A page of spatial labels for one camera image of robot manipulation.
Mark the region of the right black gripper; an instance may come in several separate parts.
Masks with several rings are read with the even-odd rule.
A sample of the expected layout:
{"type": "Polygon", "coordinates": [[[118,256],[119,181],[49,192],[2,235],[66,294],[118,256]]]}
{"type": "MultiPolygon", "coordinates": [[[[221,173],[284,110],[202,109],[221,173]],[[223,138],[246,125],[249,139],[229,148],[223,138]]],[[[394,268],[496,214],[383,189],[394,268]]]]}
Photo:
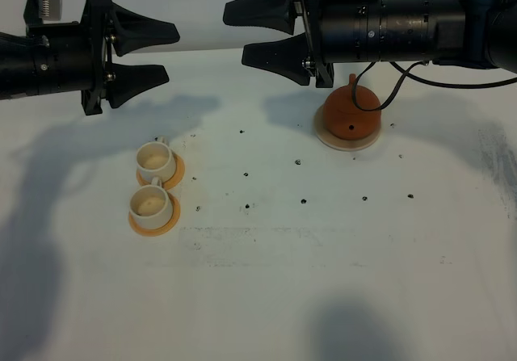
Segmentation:
{"type": "Polygon", "coordinates": [[[335,64],[380,61],[381,0],[234,0],[225,4],[223,22],[293,35],[294,2],[301,7],[305,34],[247,44],[243,65],[300,86],[308,86],[314,77],[317,87],[332,87],[335,64]]]}

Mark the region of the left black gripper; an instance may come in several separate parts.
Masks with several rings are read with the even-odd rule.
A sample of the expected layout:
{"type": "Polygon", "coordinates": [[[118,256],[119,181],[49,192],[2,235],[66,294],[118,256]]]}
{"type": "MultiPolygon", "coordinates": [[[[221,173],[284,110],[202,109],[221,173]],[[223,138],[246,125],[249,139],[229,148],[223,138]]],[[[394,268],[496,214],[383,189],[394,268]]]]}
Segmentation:
{"type": "Polygon", "coordinates": [[[97,115],[104,99],[115,109],[168,83],[163,65],[112,64],[111,50],[106,48],[110,17],[118,57],[180,40],[173,23],[136,14],[112,0],[86,0],[80,21],[50,24],[36,21],[36,0],[27,0],[27,37],[37,44],[29,49],[31,68],[25,94],[78,91],[85,114],[97,115]]]}

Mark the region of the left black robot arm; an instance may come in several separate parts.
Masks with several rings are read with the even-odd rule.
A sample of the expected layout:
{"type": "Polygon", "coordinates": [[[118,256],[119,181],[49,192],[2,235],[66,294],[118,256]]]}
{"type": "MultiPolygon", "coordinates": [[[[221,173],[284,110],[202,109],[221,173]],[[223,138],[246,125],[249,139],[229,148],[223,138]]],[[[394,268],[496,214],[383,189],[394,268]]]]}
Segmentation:
{"type": "Polygon", "coordinates": [[[78,91],[86,115],[113,109],[168,83],[162,65],[120,65],[141,48],[179,42],[173,23],[136,14],[112,0],[86,0],[72,23],[33,24],[25,36],[1,35],[1,98],[78,91]]]}

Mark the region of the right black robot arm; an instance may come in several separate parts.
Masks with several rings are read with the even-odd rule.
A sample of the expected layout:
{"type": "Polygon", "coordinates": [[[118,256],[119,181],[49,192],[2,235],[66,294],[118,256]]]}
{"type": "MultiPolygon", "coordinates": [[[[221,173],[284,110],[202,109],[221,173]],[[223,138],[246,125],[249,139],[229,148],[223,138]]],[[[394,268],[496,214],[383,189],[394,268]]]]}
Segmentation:
{"type": "Polygon", "coordinates": [[[242,64],[302,86],[332,87],[338,63],[516,70],[516,0],[235,0],[223,20],[285,32],[246,45],[242,64]]]}

